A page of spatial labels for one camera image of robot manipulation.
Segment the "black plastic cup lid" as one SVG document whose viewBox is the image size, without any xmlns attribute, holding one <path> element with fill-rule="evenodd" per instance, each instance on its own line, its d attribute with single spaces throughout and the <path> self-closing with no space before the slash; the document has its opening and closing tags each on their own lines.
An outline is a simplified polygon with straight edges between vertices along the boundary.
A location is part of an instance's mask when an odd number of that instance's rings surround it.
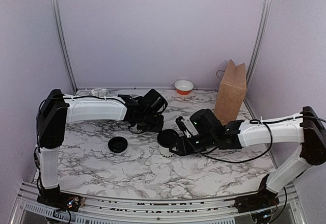
<svg viewBox="0 0 326 224">
<path fill-rule="evenodd" d="M 173 148 L 179 140 L 179 134 L 173 129 L 162 130 L 157 135 L 157 142 L 164 148 Z"/>
</svg>

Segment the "brown paper bag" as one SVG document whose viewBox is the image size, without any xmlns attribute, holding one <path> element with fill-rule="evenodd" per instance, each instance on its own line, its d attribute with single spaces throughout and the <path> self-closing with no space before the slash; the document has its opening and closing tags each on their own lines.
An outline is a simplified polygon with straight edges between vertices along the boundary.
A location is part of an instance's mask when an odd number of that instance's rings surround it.
<svg viewBox="0 0 326 224">
<path fill-rule="evenodd" d="M 229 60 L 220 82 L 213 113 L 223 125 L 236 120 L 247 92 L 245 63 Z"/>
</svg>

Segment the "white paper cup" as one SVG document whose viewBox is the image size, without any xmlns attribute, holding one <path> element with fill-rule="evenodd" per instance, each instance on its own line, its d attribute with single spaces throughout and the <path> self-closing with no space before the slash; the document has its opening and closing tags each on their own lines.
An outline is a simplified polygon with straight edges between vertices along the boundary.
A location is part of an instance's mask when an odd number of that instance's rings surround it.
<svg viewBox="0 0 326 224">
<path fill-rule="evenodd" d="M 163 158 L 169 159 L 174 158 L 176 155 L 169 151 L 169 148 L 163 147 L 161 145 L 158 145 L 160 154 Z"/>
</svg>

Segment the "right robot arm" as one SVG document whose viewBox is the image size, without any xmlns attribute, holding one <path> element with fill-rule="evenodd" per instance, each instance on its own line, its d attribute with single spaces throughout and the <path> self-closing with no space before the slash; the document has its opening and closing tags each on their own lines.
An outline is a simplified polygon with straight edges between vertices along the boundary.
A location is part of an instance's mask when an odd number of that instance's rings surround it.
<svg viewBox="0 0 326 224">
<path fill-rule="evenodd" d="M 190 117 L 193 134 L 183 117 L 176 124 L 183 136 L 176 136 L 169 148 L 179 156 L 207 150 L 242 149 L 258 144 L 297 143 L 294 153 L 274 172 L 267 174 L 256 193 L 237 197 L 234 206 L 239 213 L 268 208 L 279 203 L 278 193 L 308 168 L 325 163 L 325 127 L 323 119 L 309 107 L 291 116 L 272 120 L 230 121 L 223 125 L 209 109 L 201 109 Z"/>
</svg>

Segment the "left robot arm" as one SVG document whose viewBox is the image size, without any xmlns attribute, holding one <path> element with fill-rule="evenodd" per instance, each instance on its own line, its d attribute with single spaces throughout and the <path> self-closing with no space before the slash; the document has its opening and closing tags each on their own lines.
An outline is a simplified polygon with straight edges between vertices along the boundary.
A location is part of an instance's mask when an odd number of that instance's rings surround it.
<svg viewBox="0 0 326 224">
<path fill-rule="evenodd" d="M 163 112 L 168 103 L 155 89 L 144 96 L 65 95 L 54 89 L 38 108 L 36 116 L 37 145 L 34 161 L 39 175 L 39 203 L 76 210 L 81 197 L 60 191 L 58 181 L 59 149 L 65 138 L 67 124 L 83 121 L 123 121 L 138 133 L 161 132 Z"/>
</svg>

